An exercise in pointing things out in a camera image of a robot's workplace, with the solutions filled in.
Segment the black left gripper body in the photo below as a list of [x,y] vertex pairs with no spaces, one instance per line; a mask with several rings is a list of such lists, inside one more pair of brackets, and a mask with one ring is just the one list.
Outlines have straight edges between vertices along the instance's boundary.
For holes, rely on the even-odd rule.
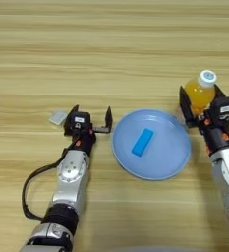
[[106,129],[103,127],[93,127],[88,131],[76,131],[73,133],[65,133],[66,136],[72,137],[72,144],[69,150],[81,151],[90,156],[93,145],[96,142],[96,134],[105,134]]

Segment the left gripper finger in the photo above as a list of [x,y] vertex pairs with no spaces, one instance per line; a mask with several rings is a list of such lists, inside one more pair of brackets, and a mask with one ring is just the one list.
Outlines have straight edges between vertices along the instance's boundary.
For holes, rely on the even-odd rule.
[[112,130],[113,117],[111,107],[108,106],[106,114],[105,114],[105,133],[109,134]]
[[79,109],[79,105],[77,104],[77,105],[75,105],[73,108],[72,108],[72,110],[68,113],[68,115],[67,115],[67,117],[66,117],[66,119],[65,119],[65,122],[64,122],[64,131],[66,131],[67,129],[69,129],[70,128],[70,118],[71,118],[71,116],[72,116],[72,113],[73,112],[77,112],[78,111],[78,109]]

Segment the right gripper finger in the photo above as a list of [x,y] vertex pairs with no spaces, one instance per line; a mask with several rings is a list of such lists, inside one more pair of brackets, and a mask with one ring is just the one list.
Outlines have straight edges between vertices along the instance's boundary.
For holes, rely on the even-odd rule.
[[225,93],[216,84],[214,85],[214,89],[215,89],[215,98],[226,97]]
[[196,127],[196,118],[191,111],[191,103],[189,97],[183,87],[179,89],[179,103],[185,118],[185,125],[188,128]]

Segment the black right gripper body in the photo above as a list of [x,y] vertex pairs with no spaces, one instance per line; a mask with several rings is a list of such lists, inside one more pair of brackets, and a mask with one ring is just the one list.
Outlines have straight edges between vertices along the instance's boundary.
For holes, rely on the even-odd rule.
[[229,148],[228,122],[218,122],[206,113],[202,116],[192,116],[188,120],[188,127],[199,129],[210,155]]

